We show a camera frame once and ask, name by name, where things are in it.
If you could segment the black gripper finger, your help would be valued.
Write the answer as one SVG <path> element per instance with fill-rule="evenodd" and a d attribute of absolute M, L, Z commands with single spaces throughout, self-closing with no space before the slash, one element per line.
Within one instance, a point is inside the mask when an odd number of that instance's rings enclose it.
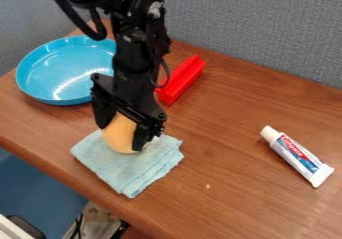
<path fill-rule="evenodd" d="M 94 122 L 97 127 L 104 129 L 116 114 L 116 98 L 98 92 L 92 92 L 90 95 Z"/>
<path fill-rule="evenodd" d="M 140 151 L 144 145 L 159 137 L 163 132 L 163 123 L 160 121 L 141 121 L 137 123 L 133 131 L 132 150 Z"/>

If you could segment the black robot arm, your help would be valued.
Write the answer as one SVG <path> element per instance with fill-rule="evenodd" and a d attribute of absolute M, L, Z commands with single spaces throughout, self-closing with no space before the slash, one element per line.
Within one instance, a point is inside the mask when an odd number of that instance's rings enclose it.
<path fill-rule="evenodd" d="M 92 109 L 106 145 L 131 154 L 164 131 L 167 114 L 153 91 L 168 66 L 171 39 L 164 26 L 164 0 L 54 0 L 81 32 L 100 41 L 112 31 L 113 74 L 90 75 Z"/>

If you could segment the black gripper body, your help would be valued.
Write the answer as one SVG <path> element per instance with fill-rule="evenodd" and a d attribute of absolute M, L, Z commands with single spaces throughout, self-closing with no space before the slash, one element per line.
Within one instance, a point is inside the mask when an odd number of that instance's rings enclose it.
<path fill-rule="evenodd" d="M 116 70 L 112 76 L 93 73 L 92 92 L 116 98 L 116 113 L 120 112 L 133 122 L 167 120 L 167 114 L 153 97 L 155 80 L 159 71 L 152 68 L 143 73 Z"/>

